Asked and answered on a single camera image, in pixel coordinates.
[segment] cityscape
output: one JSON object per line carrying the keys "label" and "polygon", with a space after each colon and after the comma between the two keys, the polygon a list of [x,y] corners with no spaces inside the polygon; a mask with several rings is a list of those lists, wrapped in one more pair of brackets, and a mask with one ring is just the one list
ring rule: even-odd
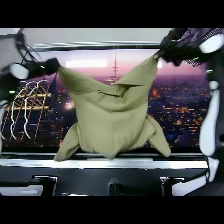
{"label": "cityscape", "polygon": [[[123,74],[119,73],[122,63],[119,63],[117,55],[117,52],[113,53],[113,58],[110,59],[112,61],[112,66],[109,68],[110,75],[93,75],[96,80],[111,85],[124,75],[123,72]],[[200,127],[210,101],[206,76],[191,65],[184,64],[190,72],[184,68],[183,70],[186,71],[181,75],[173,65],[165,65],[164,62],[163,65],[163,71],[169,70],[169,73],[158,71],[149,92],[148,114],[159,122],[171,147],[198,147]],[[32,111],[27,126],[31,136],[34,131],[32,128],[41,113],[36,138],[29,140],[24,136],[14,140],[8,137],[8,140],[3,141],[3,146],[59,147],[68,129],[77,122],[75,103],[68,90],[61,84],[57,74],[48,79],[50,81],[48,92],[51,93],[51,97],[46,99],[47,109],[43,112]],[[24,113],[20,112],[19,117],[21,119],[18,119],[15,133],[23,133]],[[9,119],[2,131],[5,136],[10,135],[10,122]]]}

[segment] cloth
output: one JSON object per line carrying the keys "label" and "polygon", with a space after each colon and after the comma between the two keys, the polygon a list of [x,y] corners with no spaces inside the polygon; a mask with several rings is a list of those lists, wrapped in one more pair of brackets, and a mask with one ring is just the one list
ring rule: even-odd
{"label": "cloth", "polygon": [[59,77],[75,102],[78,123],[69,129],[54,160],[67,160],[79,147],[112,159],[147,141],[168,157],[171,150],[162,128],[147,115],[148,93],[157,64],[155,54],[112,86],[60,67]]}

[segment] large display screen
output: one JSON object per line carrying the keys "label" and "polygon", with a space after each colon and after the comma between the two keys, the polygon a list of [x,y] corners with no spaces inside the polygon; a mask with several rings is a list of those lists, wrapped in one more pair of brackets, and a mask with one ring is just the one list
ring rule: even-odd
{"label": "large display screen", "polygon": [[[42,60],[56,57],[62,66],[111,85],[156,51],[72,50],[39,54]],[[68,129],[77,122],[75,102],[58,75],[44,76],[34,81],[41,79],[48,82],[41,82],[36,95],[30,97],[27,103],[29,138],[24,133],[25,101],[18,98],[13,116],[9,107],[3,119],[4,147],[59,147]],[[172,63],[159,61],[157,76],[149,92],[148,114],[160,123],[171,147],[198,147],[199,131],[209,100],[206,75],[199,67],[192,67],[185,62],[175,67]],[[14,125],[10,128],[12,117]]]}

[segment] green shirt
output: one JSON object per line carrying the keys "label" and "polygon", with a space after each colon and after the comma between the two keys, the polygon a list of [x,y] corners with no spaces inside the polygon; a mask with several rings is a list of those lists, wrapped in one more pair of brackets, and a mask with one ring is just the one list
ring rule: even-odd
{"label": "green shirt", "polygon": [[75,102],[78,123],[69,129],[54,160],[68,159],[79,147],[112,159],[119,152],[144,146],[147,141],[169,156],[171,151],[162,128],[147,115],[157,64],[155,54],[112,86],[61,67],[60,79]]}

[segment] purple sky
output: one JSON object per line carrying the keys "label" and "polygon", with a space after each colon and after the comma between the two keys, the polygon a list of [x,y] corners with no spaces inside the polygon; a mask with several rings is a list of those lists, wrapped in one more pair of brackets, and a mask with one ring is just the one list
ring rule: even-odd
{"label": "purple sky", "polygon": [[[79,72],[92,77],[108,77],[114,74],[113,66],[115,54],[117,58],[118,76],[123,76],[128,73],[133,67],[141,63],[153,55],[157,50],[153,49],[118,49],[118,50],[78,50],[78,51],[51,51],[40,52],[42,60],[56,57],[62,66],[68,60],[91,60],[91,59],[106,59],[108,66],[105,68],[74,68]],[[158,69],[158,75],[190,75],[202,74],[200,68],[194,68],[191,65],[183,62],[181,66],[175,67],[172,63],[166,64],[164,61],[163,67]]]}

